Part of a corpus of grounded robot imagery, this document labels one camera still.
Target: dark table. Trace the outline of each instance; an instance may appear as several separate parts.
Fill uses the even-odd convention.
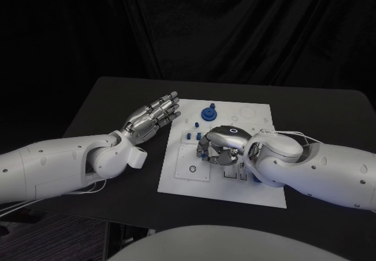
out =
[[[376,114],[358,91],[114,77],[98,79],[65,138],[120,129],[129,115],[172,91],[186,99],[267,103],[277,130],[301,131],[325,143],[376,152]],[[376,213],[371,211],[326,203],[289,186],[287,209],[159,193],[169,131],[170,126],[140,145],[149,153],[143,169],[127,167],[101,192],[51,198],[31,207],[157,230],[201,224],[245,227],[297,239],[348,259],[375,260]]]

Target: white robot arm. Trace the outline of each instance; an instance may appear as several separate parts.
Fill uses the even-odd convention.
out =
[[[219,156],[209,157],[209,143]],[[291,137],[273,130],[251,136],[234,126],[214,128],[199,142],[198,157],[231,165],[238,155],[244,156],[244,171],[267,185],[283,187],[287,184],[307,196],[333,204],[376,210],[374,153],[322,143],[303,148]]]
[[[140,169],[146,142],[179,116],[178,92],[142,107],[108,135],[46,140],[0,155],[0,203],[59,196]]]

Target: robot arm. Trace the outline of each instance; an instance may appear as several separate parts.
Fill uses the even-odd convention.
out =
[[[127,165],[140,169],[146,142],[179,116],[178,92],[140,108],[108,135],[46,140],[0,155],[0,204],[38,200],[114,178]]]
[[[238,130],[234,126],[221,126],[228,135],[232,135],[231,129]],[[227,143],[218,138],[219,135],[209,132],[208,136],[216,146],[240,149],[245,170],[267,185],[283,187],[287,184],[307,196],[333,204],[376,209],[376,159],[371,152],[320,143],[303,149],[293,138],[273,130],[263,130],[250,139],[238,136],[240,141],[244,141],[238,143],[229,142],[232,136],[231,139],[227,137]]]

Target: dark floor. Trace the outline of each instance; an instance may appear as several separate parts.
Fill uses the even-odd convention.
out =
[[[45,213],[36,224],[8,224],[10,234],[0,237],[0,260],[103,260],[106,222]]]

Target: small blue part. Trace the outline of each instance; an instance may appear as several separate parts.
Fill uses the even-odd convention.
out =
[[[263,183],[261,180],[257,178],[257,176],[254,176],[254,181],[255,181],[257,183]]]
[[[218,117],[216,105],[212,103],[209,108],[202,110],[202,118],[206,121],[214,121]]]

